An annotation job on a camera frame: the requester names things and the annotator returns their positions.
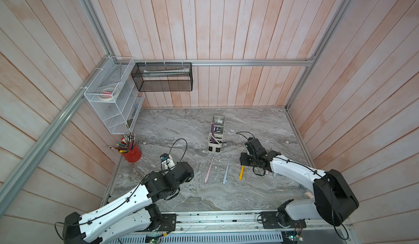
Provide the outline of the purple toothbrush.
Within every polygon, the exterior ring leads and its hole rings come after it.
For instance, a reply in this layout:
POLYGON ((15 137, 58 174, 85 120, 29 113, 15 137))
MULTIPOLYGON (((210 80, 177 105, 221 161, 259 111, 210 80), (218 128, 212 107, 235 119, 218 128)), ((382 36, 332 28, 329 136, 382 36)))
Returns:
POLYGON ((211 136, 214 137, 215 134, 215 124, 211 125, 211 136))

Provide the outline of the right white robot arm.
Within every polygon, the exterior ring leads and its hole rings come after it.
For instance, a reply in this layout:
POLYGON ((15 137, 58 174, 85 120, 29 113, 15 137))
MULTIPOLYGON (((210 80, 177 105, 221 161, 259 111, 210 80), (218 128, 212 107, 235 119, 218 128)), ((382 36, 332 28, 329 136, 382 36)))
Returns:
POLYGON ((305 225, 306 220, 319 219, 338 227, 359 208, 359 201, 339 171, 323 171, 292 161, 279 152, 267 151, 254 137, 248 138, 245 146, 241 165, 285 176, 312 194, 304 200, 287 200, 277 212, 262 212, 265 228, 293 228, 305 225))

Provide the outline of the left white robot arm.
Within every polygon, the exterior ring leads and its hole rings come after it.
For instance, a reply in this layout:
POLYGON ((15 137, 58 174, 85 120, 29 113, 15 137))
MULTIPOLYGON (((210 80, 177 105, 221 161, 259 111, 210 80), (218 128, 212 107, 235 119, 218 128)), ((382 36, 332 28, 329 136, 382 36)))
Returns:
POLYGON ((107 244, 132 232, 163 230, 158 200, 178 195, 180 186, 194 177, 193 168, 180 162, 173 168, 151 172, 125 195, 83 215, 73 212, 62 222, 65 244, 107 244))

